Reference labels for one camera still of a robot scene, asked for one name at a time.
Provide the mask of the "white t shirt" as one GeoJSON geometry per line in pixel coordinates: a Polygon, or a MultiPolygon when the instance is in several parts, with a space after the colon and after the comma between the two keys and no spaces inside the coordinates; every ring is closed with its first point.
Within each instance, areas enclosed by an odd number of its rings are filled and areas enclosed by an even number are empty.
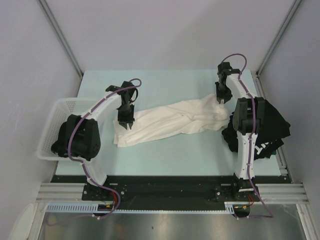
{"type": "Polygon", "coordinates": [[[228,125],[229,111],[214,93],[202,99],[183,100],[134,113],[135,121],[126,130],[114,120],[113,143],[119,148],[161,140],[179,134],[218,131],[228,125]]]}

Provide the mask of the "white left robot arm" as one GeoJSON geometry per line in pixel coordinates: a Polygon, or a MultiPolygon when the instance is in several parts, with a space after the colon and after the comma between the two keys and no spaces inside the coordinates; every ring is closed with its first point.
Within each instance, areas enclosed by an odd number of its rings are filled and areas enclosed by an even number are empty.
{"type": "Polygon", "coordinates": [[[104,184],[107,173],[98,160],[102,125],[112,112],[117,111],[118,124],[125,130],[132,128],[134,102],[141,85],[139,78],[133,78],[121,86],[107,87],[103,98],[83,114],[68,116],[59,129],[58,139],[51,146],[52,153],[80,163],[87,182],[94,185],[93,194],[100,200],[107,199],[111,193],[111,188],[104,184]]]}

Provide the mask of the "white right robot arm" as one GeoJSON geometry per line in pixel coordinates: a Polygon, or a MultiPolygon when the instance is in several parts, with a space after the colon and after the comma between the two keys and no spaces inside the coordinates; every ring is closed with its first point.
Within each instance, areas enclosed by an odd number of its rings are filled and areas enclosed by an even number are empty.
{"type": "Polygon", "coordinates": [[[238,140],[238,165],[235,175],[240,180],[252,180],[254,174],[254,150],[259,128],[264,121],[265,99],[258,97],[241,80],[241,71],[222,62],[217,67],[218,81],[215,83],[216,100],[225,104],[236,98],[232,127],[238,140]]]}

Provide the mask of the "black t shirt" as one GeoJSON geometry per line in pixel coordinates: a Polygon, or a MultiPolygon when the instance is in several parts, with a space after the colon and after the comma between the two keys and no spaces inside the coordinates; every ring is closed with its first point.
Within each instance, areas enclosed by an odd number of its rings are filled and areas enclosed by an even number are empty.
{"type": "Polygon", "coordinates": [[[58,138],[51,146],[51,152],[61,158],[68,158],[68,147],[72,131],[69,130],[65,121],[58,131],[58,138]]]}

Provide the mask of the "white plastic laundry basket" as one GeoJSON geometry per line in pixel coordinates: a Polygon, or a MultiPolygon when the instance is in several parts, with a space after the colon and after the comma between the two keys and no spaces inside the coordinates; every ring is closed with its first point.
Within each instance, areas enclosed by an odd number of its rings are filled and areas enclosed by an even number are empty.
{"type": "Polygon", "coordinates": [[[94,98],[68,97],[61,98],[53,105],[43,132],[39,139],[36,155],[41,160],[67,161],[51,151],[52,145],[58,140],[61,125],[67,121],[71,114],[82,115],[98,102],[94,98]]]}

